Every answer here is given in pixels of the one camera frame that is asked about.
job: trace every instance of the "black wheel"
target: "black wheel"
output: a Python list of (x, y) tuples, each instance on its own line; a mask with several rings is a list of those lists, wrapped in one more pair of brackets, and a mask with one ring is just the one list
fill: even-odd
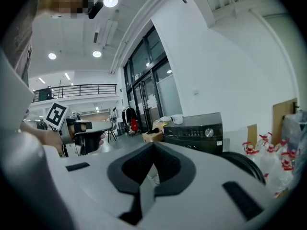
[(232, 164), (236, 165), (240, 169), (244, 170), (251, 176), (255, 177), (257, 180), (265, 184), (264, 176), (259, 167), (246, 156), (237, 152), (227, 151), (223, 152), (220, 157), (228, 160)]

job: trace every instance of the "glass window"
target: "glass window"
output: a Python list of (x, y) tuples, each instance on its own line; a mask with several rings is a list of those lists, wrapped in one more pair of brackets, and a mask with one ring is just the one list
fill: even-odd
[(133, 78), (134, 80), (137, 80), (139, 78), (139, 74), (149, 66), (148, 54), (144, 43), (141, 44), (141, 46), (132, 56), (132, 64), (134, 72)]
[(155, 72), (160, 103), (164, 116), (182, 114), (180, 99), (169, 63), (165, 63)]
[(132, 91), (130, 91), (128, 93), (128, 101), (132, 101), (132, 100), (133, 100), (133, 93), (132, 93)]
[(129, 87), (129, 85), (131, 84), (131, 72), (129, 64), (125, 66), (125, 80), (126, 80), (126, 87)]
[(167, 62), (162, 67), (160, 67), (158, 70), (155, 71), (155, 75), (157, 77), (157, 81), (160, 82), (161, 80), (167, 78), (170, 75), (173, 75), (171, 66)]
[(158, 32), (156, 29), (151, 32), (147, 37), (149, 47), (152, 53), (153, 60), (157, 59), (158, 56), (160, 56), (164, 52), (164, 48), (162, 46), (162, 43), (160, 41)]

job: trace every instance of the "black slot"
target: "black slot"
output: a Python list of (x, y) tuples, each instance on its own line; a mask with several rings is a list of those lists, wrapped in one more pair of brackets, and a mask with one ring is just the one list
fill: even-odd
[(253, 219), (263, 211), (256, 201), (238, 183), (226, 182), (223, 184), (223, 188), (247, 221)]
[(68, 170), (68, 172), (71, 172), (71, 171), (76, 171), (76, 170), (86, 168), (88, 166), (90, 165), (84, 162), (84, 163), (78, 163), (78, 164), (66, 166), (66, 169)]

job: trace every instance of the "floor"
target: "floor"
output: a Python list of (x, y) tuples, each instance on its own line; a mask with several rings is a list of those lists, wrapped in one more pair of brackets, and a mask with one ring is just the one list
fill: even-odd
[(117, 137), (117, 141), (114, 141), (114, 138), (111, 136), (111, 140), (108, 143), (107, 137), (104, 138), (104, 143), (100, 148), (93, 153), (102, 153), (102, 152), (110, 152), (121, 148), (130, 148), (134, 146), (138, 146), (142, 143), (143, 137), (142, 135), (137, 135), (134, 137), (130, 137), (129, 135), (121, 135)]

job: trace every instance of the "doorway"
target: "doorway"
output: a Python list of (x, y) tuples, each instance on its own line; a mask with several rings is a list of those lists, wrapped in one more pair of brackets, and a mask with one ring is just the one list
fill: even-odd
[(145, 76), (135, 87), (137, 111), (140, 114), (140, 125), (143, 132), (152, 129), (154, 121), (160, 118), (158, 98), (151, 75)]

